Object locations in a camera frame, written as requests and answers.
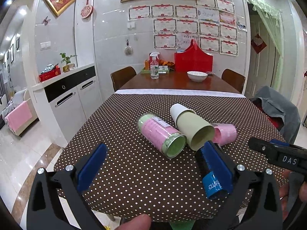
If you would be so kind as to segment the person's right hand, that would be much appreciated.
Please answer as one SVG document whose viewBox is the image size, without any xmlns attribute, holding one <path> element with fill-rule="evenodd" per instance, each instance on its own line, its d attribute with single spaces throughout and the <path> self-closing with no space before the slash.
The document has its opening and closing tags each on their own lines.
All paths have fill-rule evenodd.
<svg viewBox="0 0 307 230">
<path fill-rule="evenodd" d="M 286 183 L 279 188 L 279 197 L 281 201 L 281 210 L 283 213 L 283 220 L 288 216 L 287 203 L 288 203 L 289 184 Z M 299 190 L 299 198 L 302 202 L 307 202 L 307 183 L 304 182 Z"/>
</svg>

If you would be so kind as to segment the person's left hand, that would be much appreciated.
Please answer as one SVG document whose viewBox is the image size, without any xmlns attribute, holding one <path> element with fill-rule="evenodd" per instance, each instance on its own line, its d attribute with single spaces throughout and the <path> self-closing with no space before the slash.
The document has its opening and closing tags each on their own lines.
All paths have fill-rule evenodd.
<svg viewBox="0 0 307 230">
<path fill-rule="evenodd" d="M 147 214 L 141 214 L 129 222 L 121 224 L 116 230 L 149 230 L 151 226 L 151 218 Z"/>
</svg>

